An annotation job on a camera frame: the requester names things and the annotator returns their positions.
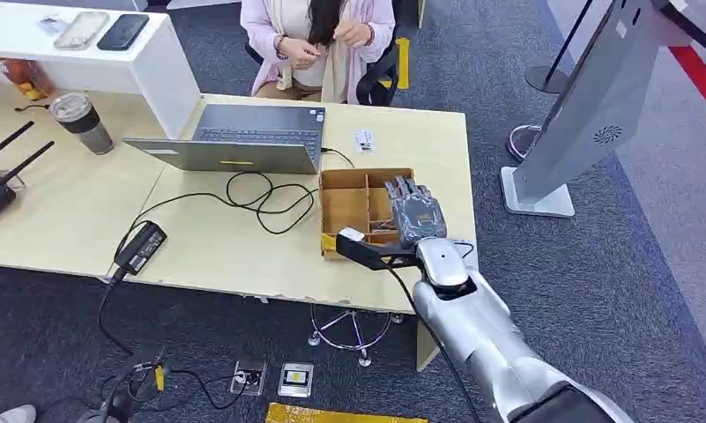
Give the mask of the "person's right hand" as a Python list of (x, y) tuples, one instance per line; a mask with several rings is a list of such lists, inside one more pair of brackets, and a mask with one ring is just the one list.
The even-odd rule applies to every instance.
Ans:
[(310, 68), (322, 56), (316, 47), (301, 39), (284, 37), (278, 42), (278, 48), (295, 70)]

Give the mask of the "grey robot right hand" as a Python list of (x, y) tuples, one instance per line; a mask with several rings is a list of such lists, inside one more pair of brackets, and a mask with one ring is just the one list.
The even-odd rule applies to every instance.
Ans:
[(412, 248), (426, 238), (447, 237), (442, 208), (425, 185), (397, 175), (393, 182), (385, 182), (384, 188), (390, 200), (392, 222), (403, 248)]

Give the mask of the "person's left hand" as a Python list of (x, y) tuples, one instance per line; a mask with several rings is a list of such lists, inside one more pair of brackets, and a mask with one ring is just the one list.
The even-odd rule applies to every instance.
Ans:
[(349, 48), (368, 45), (374, 38), (374, 31), (367, 23), (355, 20), (341, 21), (333, 32), (333, 40), (343, 42)]

